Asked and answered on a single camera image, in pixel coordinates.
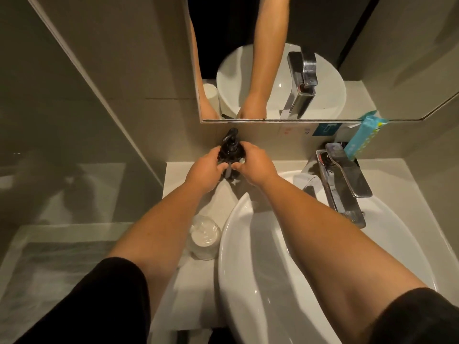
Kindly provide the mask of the person's left hand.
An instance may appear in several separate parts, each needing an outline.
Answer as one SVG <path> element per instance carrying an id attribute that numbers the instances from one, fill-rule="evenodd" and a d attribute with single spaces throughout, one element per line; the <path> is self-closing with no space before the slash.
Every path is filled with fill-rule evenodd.
<path id="1" fill-rule="evenodd" d="M 186 186 L 200 195 L 204 195 L 215 188 L 222 174 L 217 170 L 217 157 L 221 146 L 212 148 L 201 156 L 190 168 L 185 179 Z"/>

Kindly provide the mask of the black pump soap dispenser bottle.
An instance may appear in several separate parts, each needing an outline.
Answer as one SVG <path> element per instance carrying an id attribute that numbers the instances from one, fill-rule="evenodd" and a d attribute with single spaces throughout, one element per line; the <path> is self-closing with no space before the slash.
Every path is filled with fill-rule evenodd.
<path id="1" fill-rule="evenodd" d="M 241 162 L 245 158 L 245 151 L 238 138 L 238 129 L 231 128 L 222 139 L 221 148 L 217 157 L 217 164 L 227 163 L 228 168 L 222 173 L 222 178 L 226 180 L 235 180 L 240 173 L 233 170 L 233 163 Z"/>

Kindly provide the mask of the person's black right sleeve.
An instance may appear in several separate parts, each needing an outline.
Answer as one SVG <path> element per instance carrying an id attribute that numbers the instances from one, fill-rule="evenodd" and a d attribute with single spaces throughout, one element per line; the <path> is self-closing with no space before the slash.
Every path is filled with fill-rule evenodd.
<path id="1" fill-rule="evenodd" d="M 459 344 L 459 307 L 432 289 L 410 290 L 377 318 L 368 344 Z"/>

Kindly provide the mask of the wall mirror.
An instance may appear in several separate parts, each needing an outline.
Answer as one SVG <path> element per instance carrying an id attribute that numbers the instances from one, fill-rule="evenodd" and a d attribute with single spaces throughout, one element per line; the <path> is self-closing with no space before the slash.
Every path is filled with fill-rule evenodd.
<path id="1" fill-rule="evenodd" d="M 421 122 L 459 96 L 459 0 L 184 3 L 201 122 Z"/>

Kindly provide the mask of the person's right forearm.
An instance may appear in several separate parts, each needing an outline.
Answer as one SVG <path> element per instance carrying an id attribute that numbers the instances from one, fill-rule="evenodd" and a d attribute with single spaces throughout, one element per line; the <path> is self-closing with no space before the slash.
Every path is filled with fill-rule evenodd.
<path id="1" fill-rule="evenodd" d="M 363 344 L 399 296 L 425 288 L 364 232 L 276 172 L 258 183 L 342 343 Z"/>

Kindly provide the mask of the teal tissue packet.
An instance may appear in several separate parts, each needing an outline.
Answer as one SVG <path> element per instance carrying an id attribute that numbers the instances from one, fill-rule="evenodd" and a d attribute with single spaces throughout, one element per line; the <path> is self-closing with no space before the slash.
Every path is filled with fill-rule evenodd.
<path id="1" fill-rule="evenodd" d="M 389 122 L 388 119 L 377 116 L 377 112 L 377 110 L 370 111 L 360 118 L 361 124 L 357 132 L 344 148 L 351 161 L 357 158 L 379 130 Z"/>

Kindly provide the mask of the person's black sleeve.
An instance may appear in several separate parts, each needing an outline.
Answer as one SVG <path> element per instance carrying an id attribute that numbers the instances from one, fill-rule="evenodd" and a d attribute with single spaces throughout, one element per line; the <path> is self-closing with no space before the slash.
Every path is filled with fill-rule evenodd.
<path id="1" fill-rule="evenodd" d="M 377 318 L 368 344 L 459 344 L 459 307 L 432 289 L 410 290 Z"/>
<path id="2" fill-rule="evenodd" d="M 147 344 L 150 325 L 143 272 L 129 260 L 111 257 L 14 344 Z"/>

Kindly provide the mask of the chrome basin faucet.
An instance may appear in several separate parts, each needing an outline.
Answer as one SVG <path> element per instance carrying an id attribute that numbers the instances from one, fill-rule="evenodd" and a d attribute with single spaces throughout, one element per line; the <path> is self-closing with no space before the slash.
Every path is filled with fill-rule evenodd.
<path id="1" fill-rule="evenodd" d="M 323 143 L 301 173 L 320 182 L 330 208 L 363 229 L 366 221 L 358 199 L 368 199 L 373 193 L 357 160 L 347 157 L 345 145 L 347 143 Z"/>

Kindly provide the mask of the white oval vessel sink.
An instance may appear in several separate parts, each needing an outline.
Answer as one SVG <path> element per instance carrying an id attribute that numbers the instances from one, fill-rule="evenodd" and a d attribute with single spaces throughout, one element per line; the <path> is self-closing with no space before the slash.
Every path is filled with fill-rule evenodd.
<path id="1" fill-rule="evenodd" d="M 247 182 L 240 185 L 219 252 L 220 294 L 234 336 L 244 344 L 341 344 L 266 198 Z M 363 232 L 438 290 L 426 256 L 401 219 L 375 196 L 358 203 Z"/>

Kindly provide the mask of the person's black left sleeve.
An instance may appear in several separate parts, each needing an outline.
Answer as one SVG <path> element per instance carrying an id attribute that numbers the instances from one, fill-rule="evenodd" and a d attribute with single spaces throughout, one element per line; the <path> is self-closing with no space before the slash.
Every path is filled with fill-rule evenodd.
<path id="1" fill-rule="evenodd" d="M 14 344 L 147 344 L 150 325 L 143 272 L 129 260 L 111 257 Z"/>

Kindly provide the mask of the person's left forearm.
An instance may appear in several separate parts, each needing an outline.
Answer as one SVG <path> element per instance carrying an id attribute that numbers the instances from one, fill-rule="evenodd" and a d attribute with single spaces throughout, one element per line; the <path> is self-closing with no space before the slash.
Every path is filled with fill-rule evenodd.
<path id="1" fill-rule="evenodd" d="M 178 267 L 198 205 L 215 186 L 186 179 L 131 226 L 107 256 L 123 258 L 140 268 L 152 317 Z"/>

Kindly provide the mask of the glass shower partition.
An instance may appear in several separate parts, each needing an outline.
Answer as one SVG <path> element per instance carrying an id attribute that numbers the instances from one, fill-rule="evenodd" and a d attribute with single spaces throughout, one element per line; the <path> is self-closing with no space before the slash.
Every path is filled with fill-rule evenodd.
<path id="1" fill-rule="evenodd" d="M 0 224 L 133 222 L 162 192 L 28 0 L 0 0 Z"/>

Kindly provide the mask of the blue and white wall sticker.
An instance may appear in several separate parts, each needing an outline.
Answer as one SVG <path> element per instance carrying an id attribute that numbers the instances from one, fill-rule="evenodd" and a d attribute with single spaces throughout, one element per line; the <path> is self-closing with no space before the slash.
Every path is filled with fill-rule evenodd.
<path id="1" fill-rule="evenodd" d="M 334 136 L 342 123 L 300 123 L 284 125 L 279 128 L 279 136 L 290 136 L 294 134 L 314 137 L 332 137 Z"/>

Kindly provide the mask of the person's right hand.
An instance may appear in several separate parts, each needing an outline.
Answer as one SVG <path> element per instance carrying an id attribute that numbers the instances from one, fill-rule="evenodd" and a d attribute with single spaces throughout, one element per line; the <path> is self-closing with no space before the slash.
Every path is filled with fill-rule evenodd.
<path id="1" fill-rule="evenodd" d="M 245 151 L 246 172 L 240 172 L 252 185 L 263 188 L 269 181 L 278 177 L 278 172 L 264 149 L 241 141 Z"/>

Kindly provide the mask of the plastic-wrapped white cup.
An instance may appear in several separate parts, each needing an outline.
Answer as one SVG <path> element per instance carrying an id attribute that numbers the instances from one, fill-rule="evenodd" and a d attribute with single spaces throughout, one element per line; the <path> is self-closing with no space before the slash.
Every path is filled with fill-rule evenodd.
<path id="1" fill-rule="evenodd" d="M 186 248 L 197 260 L 214 260 L 219 253 L 222 231 L 205 215 L 195 215 L 187 237 Z"/>

